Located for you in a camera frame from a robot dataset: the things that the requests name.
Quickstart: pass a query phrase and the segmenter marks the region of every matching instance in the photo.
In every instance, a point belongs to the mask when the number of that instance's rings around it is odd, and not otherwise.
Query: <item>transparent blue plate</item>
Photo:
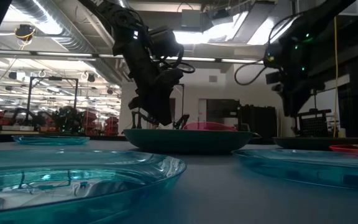
[[[170,190],[183,161],[130,151],[0,151],[0,224],[111,223]]]
[[[263,175],[358,189],[358,154],[292,149],[236,150],[240,163]]]
[[[19,144],[34,146],[77,146],[85,144],[90,140],[89,137],[71,136],[12,136],[13,140]]]

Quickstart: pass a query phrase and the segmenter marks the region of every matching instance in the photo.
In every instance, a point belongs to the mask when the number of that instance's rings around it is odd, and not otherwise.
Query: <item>ceiling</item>
[[[82,5],[73,0],[49,0],[53,1],[58,10],[68,19],[75,29],[77,36],[84,38],[94,53],[111,54],[114,40],[107,33],[99,20],[84,11]],[[182,9],[202,10],[203,12],[217,7],[234,7],[242,1],[210,1],[210,0],[189,0],[180,3],[177,0],[147,0],[129,1],[131,7],[139,11],[145,24],[150,29],[160,26],[169,26],[175,31],[183,31],[181,27]],[[185,44],[185,56],[206,57],[206,58],[241,58],[258,59],[265,51],[264,43],[267,41],[272,26],[279,19],[291,13],[291,3],[288,0],[279,0],[277,5],[270,7],[266,11],[263,7],[256,6],[244,12],[244,20],[238,24],[233,22],[231,29],[236,29],[234,38],[223,41],[209,40],[202,44]],[[34,21],[25,14],[10,8],[0,26],[0,49],[4,50],[31,50],[48,52],[68,52],[62,44],[56,41],[55,37],[38,30],[30,43],[19,41],[14,30],[21,24],[36,26]],[[93,63],[80,61],[76,58],[70,60],[46,60],[6,58],[0,57],[0,109],[4,107],[26,107],[29,91],[29,77],[63,77],[77,78],[79,81],[78,104],[79,108],[91,108],[101,114],[119,115],[121,109],[121,89],[122,82],[130,82],[127,77],[129,73],[123,59],[107,58],[103,63],[108,65],[112,72],[104,72],[95,67]],[[225,72],[230,64],[195,63],[197,68],[217,68]],[[17,72],[24,74],[25,78],[11,79],[9,73]],[[95,74],[93,83],[87,80],[89,74]],[[34,97],[31,99],[31,109],[55,110],[58,107],[72,105],[74,94],[74,81],[63,80],[60,82],[42,80],[32,90]],[[52,93],[51,88],[59,88],[59,93]],[[107,90],[113,90],[113,94],[108,94]]]

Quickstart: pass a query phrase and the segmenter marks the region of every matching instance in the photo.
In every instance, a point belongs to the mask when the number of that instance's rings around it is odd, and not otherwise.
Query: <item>pipe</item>
[[[25,14],[42,32],[48,35],[65,36],[65,38],[52,39],[69,52],[96,53],[95,48],[53,1],[13,0],[11,6]],[[105,60],[99,58],[85,63],[94,67],[107,82],[121,84],[122,77]]]
[[[107,45],[109,45],[110,49],[112,49],[114,46],[114,39],[111,37],[111,34],[109,34],[106,29],[100,27],[97,24],[97,22],[93,19],[92,15],[89,13],[89,11],[81,3],[78,3],[78,7],[80,9],[82,9],[82,13],[86,17],[86,19],[91,23],[93,28],[102,37],[102,39],[105,41],[105,43]]]

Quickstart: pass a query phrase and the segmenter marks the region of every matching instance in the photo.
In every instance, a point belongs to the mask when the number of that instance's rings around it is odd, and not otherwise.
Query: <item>white ceiling beam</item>
[[[68,55],[65,53],[60,52],[36,52],[36,51],[22,51],[22,54],[17,55],[16,51],[11,50],[0,50],[0,57],[6,57],[6,58],[38,58],[41,56],[48,57],[48,58],[67,58]],[[122,55],[108,55],[108,54],[76,54],[76,57],[78,60],[86,60],[91,58],[122,58]],[[167,60],[176,60],[177,57],[170,57]],[[252,58],[204,58],[204,57],[184,57],[183,61],[185,62],[212,62],[212,63],[232,63],[228,60],[236,59],[236,63],[249,63],[250,60],[255,61],[255,59]]]
[[[182,9],[201,10],[201,4],[179,3],[179,2],[140,2],[131,1],[129,5],[136,11],[151,11],[151,12],[181,12]]]

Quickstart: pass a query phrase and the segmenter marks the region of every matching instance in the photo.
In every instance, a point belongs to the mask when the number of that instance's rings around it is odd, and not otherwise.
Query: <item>teal bowl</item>
[[[134,146],[159,153],[230,153],[252,138],[243,131],[126,129],[124,134]]]
[[[175,185],[186,164],[132,151],[0,151],[0,224],[112,223]]]
[[[12,136],[13,140],[19,144],[33,146],[78,146],[87,143],[89,137],[71,136]]]

